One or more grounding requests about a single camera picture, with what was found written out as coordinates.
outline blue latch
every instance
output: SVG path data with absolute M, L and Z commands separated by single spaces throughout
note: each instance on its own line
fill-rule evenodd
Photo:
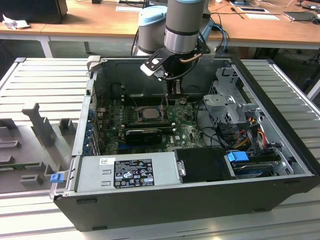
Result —
M 248 155 L 245 151 L 232 151 L 227 155 L 230 162 L 249 161 Z
M 64 174 L 63 173 L 55 173 L 51 175 L 50 183 L 52 184 L 60 184 L 64 182 Z

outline paper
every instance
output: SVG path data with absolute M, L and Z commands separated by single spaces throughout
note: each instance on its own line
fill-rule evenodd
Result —
M 245 15 L 247 15 L 247 17 L 250 19 L 280 20 L 275 15 L 254 14 L 254 13 L 246 13 Z
M 142 8 L 140 7 L 133 7 L 133 6 L 117 6 L 115 8 L 116 12 L 137 12 L 140 13 Z
M 6 17 L 4 14 L 2 23 L 9 29 L 22 29 L 22 28 L 28 28 L 30 25 L 25 20 L 13 20 L 8 17 Z

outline power supply label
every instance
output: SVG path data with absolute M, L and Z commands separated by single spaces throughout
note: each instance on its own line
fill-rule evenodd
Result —
M 114 162 L 113 186 L 116 189 L 154 185 L 155 178 L 151 159 Z

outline robotic arm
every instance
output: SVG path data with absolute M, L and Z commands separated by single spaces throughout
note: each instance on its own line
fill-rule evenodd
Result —
M 206 0 L 168 1 L 164 47 L 156 50 L 140 68 L 150 78 L 154 76 L 159 81 L 167 81 L 168 94 L 178 93 L 175 92 L 177 84 L 182 84 L 183 77 L 191 72 L 203 54 L 210 53 L 205 38 L 200 33 L 205 2 Z M 209 24 L 205 29 L 211 30 L 212 21 L 208 19 Z M 145 45 L 144 40 L 143 36 L 139 36 L 139 45 L 140 42 Z

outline computer case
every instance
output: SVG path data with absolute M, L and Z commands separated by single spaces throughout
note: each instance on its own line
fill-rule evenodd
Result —
M 0 1 L 2 14 L 14 20 L 60 24 L 67 14 L 66 0 L 5 0 Z

